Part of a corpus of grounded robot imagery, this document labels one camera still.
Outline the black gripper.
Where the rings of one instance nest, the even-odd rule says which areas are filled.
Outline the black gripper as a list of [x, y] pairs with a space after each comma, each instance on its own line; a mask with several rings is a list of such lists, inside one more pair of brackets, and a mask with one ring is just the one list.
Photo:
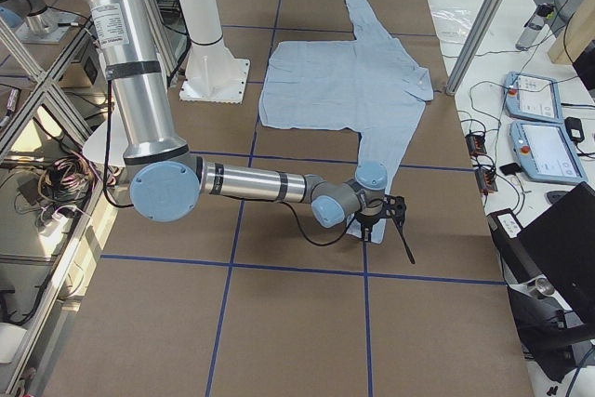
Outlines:
[[382, 199], [372, 200], [363, 211], [355, 213], [361, 225], [361, 239], [372, 242], [372, 228], [382, 219], [390, 219], [397, 228], [405, 223], [406, 203], [402, 196], [386, 194]]

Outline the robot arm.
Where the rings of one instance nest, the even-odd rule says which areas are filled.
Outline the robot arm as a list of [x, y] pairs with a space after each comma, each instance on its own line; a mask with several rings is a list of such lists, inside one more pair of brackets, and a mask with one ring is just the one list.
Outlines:
[[[121, 114], [126, 132], [130, 200], [142, 216], [160, 222], [183, 218], [206, 193], [308, 204], [326, 228], [357, 221], [366, 242], [383, 219], [403, 227], [405, 201], [385, 193], [387, 172], [377, 162], [362, 162], [352, 179], [333, 184], [317, 175], [210, 163], [192, 154], [175, 129], [148, 0], [84, 1], [105, 62], [109, 107]], [[178, 1], [189, 35], [185, 92], [193, 99], [241, 100], [249, 63], [226, 47], [217, 1]]]

